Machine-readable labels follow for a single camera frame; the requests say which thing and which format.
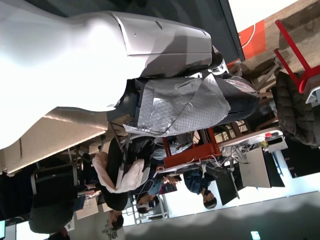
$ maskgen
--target cardboard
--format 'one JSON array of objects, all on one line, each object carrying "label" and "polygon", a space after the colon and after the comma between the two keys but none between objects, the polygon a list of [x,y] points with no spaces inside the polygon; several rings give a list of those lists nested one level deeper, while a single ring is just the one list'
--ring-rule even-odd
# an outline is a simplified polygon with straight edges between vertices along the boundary
[{"label": "cardboard", "polygon": [[56,108],[36,122],[20,140],[0,150],[0,170],[13,173],[107,130],[105,112]]}]

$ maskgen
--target black panel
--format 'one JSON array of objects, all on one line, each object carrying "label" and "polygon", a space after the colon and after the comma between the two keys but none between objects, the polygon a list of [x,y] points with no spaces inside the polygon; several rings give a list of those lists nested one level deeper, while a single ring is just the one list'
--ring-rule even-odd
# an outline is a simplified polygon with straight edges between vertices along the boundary
[{"label": "black panel", "polygon": [[216,186],[218,188],[222,205],[226,205],[237,197],[234,183],[231,175],[221,176],[216,180]]},{"label": "black panel", "polygon": [[269,182],[271,187],[285,187],[284,182],[282,181],[278,169],[275,163],[275,160],[271,153],[263,154],[264,163],[266,172],[268,174]]},{"label": "black panel", "polygon": [[232,40],[234,43],[235,50],[237,52],[239,59],[241,60],[241,62],[243,62],[244,60],[246,60],[245,54],[244,54],[244,51],[241,46],[241,42],[240,42],[238,31],[236,28],[234,16],[232,15],[232,11],[231,11],[231,8],[229,5],[229,1],[228,0],[220,0],[220,4],[221,4],[221,7],[222,7],[222,10],[224,13],[226,24],[228,25],[229,32],[231,34],[231,37],[232,37]]},{"label": "black panel", "polygon": [[288,149],[282,150],[293,178],[320,173],[320,150],[285,138]]},{"label": "black panel", "polygon": [[237,163],[234,165],[234,171],[233,171],[234,183],[235,183],[236,189],[238,191],[245,188],[245,186],[242,182],[239,164],[241,164],[241,163]]}]

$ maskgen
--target dark jacket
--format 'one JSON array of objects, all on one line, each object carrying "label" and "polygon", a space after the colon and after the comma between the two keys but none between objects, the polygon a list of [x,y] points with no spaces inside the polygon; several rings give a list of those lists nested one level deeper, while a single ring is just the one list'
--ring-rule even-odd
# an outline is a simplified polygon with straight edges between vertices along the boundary
[{"label": "dark jacket", "polygon": [[29,226],[34,233],[53,234],[59,232],[67,225],[73,215],[73,201],[32,208],[29,217]]},{"label": "dark jacket", "polygon": [[209,180],[206,174],[204,178],[202,178],[202,172],[200,170],[185,172],[183,178],[186,188],[192,193],[199,195],[202,189],[208,189]]},{"label": "dark jacket", "polygon": [[320,137],[320,106],[312,108],[299,93],[290,76],[279,72],[276,78],[277,111],[281,130],[295,141],[318,145]]}]

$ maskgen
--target gray fabric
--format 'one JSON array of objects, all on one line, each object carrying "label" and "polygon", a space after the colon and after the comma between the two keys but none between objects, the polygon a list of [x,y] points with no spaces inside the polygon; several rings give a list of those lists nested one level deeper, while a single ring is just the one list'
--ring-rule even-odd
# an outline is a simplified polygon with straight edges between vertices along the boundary
[{"label": "gray fabric", "polygon": [[304,95],[286,73],[276,78],[279,124],[285,135],[306,145],[317,145],[320,128],[320,108],[305,104]]},{"label": "gray fabric", "polygon": [[215,77],[150,80],[145,85],[137,126],[126,132],[167,137],[210,128],[230,109]]}]

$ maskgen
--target silver fabric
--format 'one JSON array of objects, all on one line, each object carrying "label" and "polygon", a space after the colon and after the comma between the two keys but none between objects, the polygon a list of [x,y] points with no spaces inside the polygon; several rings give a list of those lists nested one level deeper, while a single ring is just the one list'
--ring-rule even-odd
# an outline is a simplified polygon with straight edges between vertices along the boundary
[{"label": "silver fabric", "polygon": [[150,80],[144,87],[136,126],[128,133],[167,137],[212,127],[223,120],[230,105],[214,76]]}]

